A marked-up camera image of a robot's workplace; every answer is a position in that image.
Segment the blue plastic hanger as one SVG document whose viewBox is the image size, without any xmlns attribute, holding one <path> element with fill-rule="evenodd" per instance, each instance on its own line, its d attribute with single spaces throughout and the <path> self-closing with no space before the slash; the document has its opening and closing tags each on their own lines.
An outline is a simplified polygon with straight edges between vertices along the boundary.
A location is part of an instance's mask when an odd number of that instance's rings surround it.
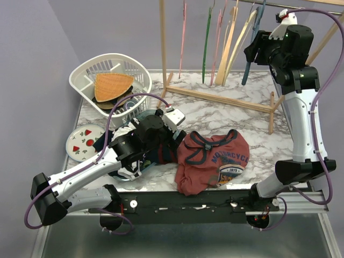
<svg viewBox="0 0 344 258">
<path fill-rule="evenodd" d="M 258 32 L 258 30 L 260 28 L 260 21 L 261 21 L 261 18 L 263 16 L 263 13 L 264 13 L 265 6 L 266 6 L 266 0 L 263 0 L 263 3 L 261 4 L 261 6 L 258 6 L 256 8 L 257 13 L 256 13 L 256 17 L 255 17 L 255 20 L 254 20 L 254 23 L 253 23 L 253 28 L 252 28 L 253 31 L 252 31 L 251 41 L 250 41 L 251 43 L 255 39 L 255 37 L 257 35 L 257 32 Z M 242 81 L 241 81 L 242 85 L 245 85 L 246 82 L 247 82 L 249 71 L 250 71 L 250 65 L 251 65 L 250 62 L 246 63 L 245 72 L 243 74 L 243 78 L 242 78 Z"/>
</svg>

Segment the red tank top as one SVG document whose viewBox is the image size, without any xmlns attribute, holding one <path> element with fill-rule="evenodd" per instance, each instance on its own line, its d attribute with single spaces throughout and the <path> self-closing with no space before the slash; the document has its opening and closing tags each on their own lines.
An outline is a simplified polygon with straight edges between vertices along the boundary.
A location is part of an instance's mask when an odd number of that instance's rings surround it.
<svg viewBox="0 0 344 258">
<path fill-rule="evenodd" d="M 177 190 L 189 196 L 227 184 L 243 173 L 249 158 L 249 145 L 237 130 L 209 138 L 192 131 L 177 149 Z"/>
</svg>

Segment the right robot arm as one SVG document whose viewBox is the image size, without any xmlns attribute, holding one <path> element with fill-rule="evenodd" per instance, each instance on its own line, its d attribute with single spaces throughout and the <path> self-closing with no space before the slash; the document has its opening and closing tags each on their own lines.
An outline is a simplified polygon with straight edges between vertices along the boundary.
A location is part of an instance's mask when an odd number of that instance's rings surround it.
<svg viewBox="0 0 344 258">
<path fill-rule="evenodd" d="M 247 197 L 255 211 L 267 204 L 286 187 L 294 187 L 320 176 L 330 180 L 336 161 L 327 157 L 318 116 L 320 82 L 318 71 L 306 65 L 313 41 L 311 29 L 289 25 L 284 36 L 274 38 L 271 32 L 258 31 L 244 50 L 248 62 L 268 66 L 274 81 L 281 86 L 290 114 L 293 154 L 291 160 L 279 160 L 275 172 L 254 184 Z"/>
</svg>

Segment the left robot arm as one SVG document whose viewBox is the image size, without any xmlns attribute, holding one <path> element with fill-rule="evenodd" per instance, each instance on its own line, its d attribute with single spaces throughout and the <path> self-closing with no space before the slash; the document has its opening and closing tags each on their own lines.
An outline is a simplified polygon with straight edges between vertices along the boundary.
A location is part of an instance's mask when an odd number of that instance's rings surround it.
<svg viewBox="0 0 344 258">
<path fill-rule="evenodd" d="M 174 134 L 185 120 L 179 110 L 159 115 L 149 115 L 137 122 L 132 120 L 134 129 L 118 136 L 112 142 L 105 142 L 102 151 L 79 165 L 52 175 L 39 173 L 34 176 L 31 187 L 31 202 L 43 226 L 52 225 L 69 212 L 84 209 L 104 209 L 114 212 L 119 199 L 114 186 L 105 185 L 97 190 L 82 191 L 82 188 L 108 173 L 121 168 L 130 170 L 132 164 L 138 171 L 146 154 L 162 146 L 175 151 L 186 133 Z"/>
</svg>

